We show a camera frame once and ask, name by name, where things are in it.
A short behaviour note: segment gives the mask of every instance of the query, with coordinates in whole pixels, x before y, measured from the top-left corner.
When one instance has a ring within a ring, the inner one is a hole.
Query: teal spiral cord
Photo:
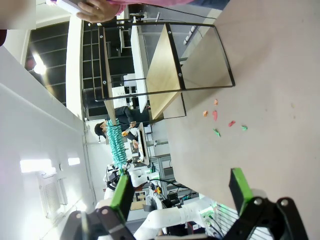
[[[111,147],[113,164],[122,169],[122,166],[127,163],[127,155],[119,120],[116,119],[116,125],[113,125],[112,121],[109,120],[107,121],[107,125],[107,135]]]

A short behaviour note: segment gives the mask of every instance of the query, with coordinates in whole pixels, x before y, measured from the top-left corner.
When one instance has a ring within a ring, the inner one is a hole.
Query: screw
[[[260,205],[262,204],[262,199],[261,198],[257,198],[256,200],[254,200],[253,202],[255,205]]]
[[[287,206],[289,204],[289,202],[288,202],[288,200],[287,199],[283,199],[282,201],[281,201],[281,206]]]

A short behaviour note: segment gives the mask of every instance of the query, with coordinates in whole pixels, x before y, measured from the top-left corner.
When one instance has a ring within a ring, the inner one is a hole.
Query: person with black hair
[[[119,124],[121,126],[121,130],[125,131],[129,127],[130,128],[137,128],[140,123],[143,123],[143,126],[146,127],[152,121],[151,113],[145,108],[142,113],[140,113],[140,109],[130,109],[127,106],[118,107],[114,110],[115,117],[119,120]],[[107,121],[110,120],[109,115],[106,115],[105,121],[98,123],[94,127],[94,132],[99,137],[103,136],[105,139],[108,126]],[[132,141],[133,146],[137,149],[138,148],[138,139],[135,135],[131,132],[128,133],[126,136],[128,139]]]

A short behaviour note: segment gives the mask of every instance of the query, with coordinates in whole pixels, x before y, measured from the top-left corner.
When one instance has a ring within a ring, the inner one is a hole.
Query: white panel
[[[94,198],[82,140],[84,125],[4,47],[0,47],[0,72],[1,239],[40,239],[53,225],[43,212],[37,175],[21,173],[20,161],[50,159],[57,169],[56,177],[63,179],[68,200],[64,210],[73,209],[81,200],[92,211]],[[80,164],[69,166],[68,158],[80,158]],[[53,210],[57,208],[55,196]],[[56,222],[58,234],[64,219]]]
[[[30,30],[8,30],[3,46],[23,66],[26,62]]]
[[[65,98],[66,108],[82,119],[81,103],[81,32],[82,20],[70,17],[68,42],[66,47]]]

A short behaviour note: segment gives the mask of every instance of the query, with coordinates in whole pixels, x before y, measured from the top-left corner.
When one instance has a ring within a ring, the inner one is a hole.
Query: person
[[[21,17],[21,15],[24,15],[28,11],[29,4],[32,4],[32,2],[27,0],[1,1],[0,29],[17,29],[17,26],[15,26],[16,21]]]
[[[121,14],[127,5],[146,4],[160,7],[174,5],[195,5],[223,10],[230,0],[87,0],[79,2],[78,6],[89,14],[78,12],[76,16],[90,23],[104,23]]]
[[[143,126],[146,127],[152,121],[151,113],[145,108],[142,113],[140,109],[130,109],[127,106],[118,107],[114,110],[115,117],[119,120],[121,130],[124,132],[129,127],[137,128],[140,123],[143,123]],[[106,121],[98,123],[94,127],[94,132],[99,137],[103,136],[106,139],[106,134],[108,131],[107,121],[110,120],[109,115],[106,115]],[[131,132],[126,136],[132,141],[133,147],[138,148],[138,139]]]

